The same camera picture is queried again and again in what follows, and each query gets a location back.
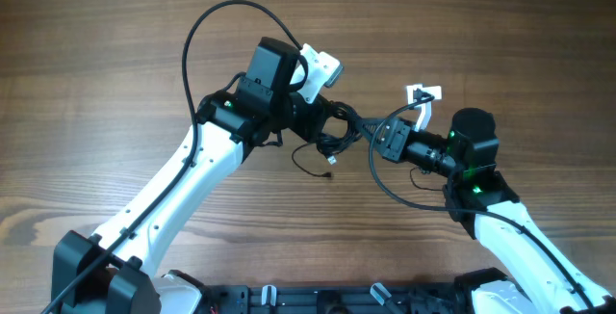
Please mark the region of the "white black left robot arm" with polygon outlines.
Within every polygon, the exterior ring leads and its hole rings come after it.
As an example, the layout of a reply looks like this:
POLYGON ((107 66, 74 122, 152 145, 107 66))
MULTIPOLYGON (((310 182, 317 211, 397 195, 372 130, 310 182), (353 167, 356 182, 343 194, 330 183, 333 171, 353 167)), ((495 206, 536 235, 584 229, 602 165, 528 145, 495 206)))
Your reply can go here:
POLYGON ((158 276, 171 242, 202 201, 270 135, 290 129, 305 141, 324 126, 320 91, 343 70, 309 44, 262 38, 247 71, 192 110, 181 145, 116 215, 85 237, 67 232, 53 254, 47 313, 195 313, 207 288, 180 272, 158 276))

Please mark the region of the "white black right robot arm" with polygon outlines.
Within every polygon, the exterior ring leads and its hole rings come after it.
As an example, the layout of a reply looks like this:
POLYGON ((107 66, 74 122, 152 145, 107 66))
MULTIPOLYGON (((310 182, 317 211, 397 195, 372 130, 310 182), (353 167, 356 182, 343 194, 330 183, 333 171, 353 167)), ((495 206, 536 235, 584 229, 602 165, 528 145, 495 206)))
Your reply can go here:
POLYGON ((615 298, 567 259, 538 228, 520 197, 496 169, 499 140, 493 116, 456 112, 446 137, 392 113, 362 118, 369 155, 409 162, 446 178, 440 211, 491 251, 538 313, 612 313, 615 298))

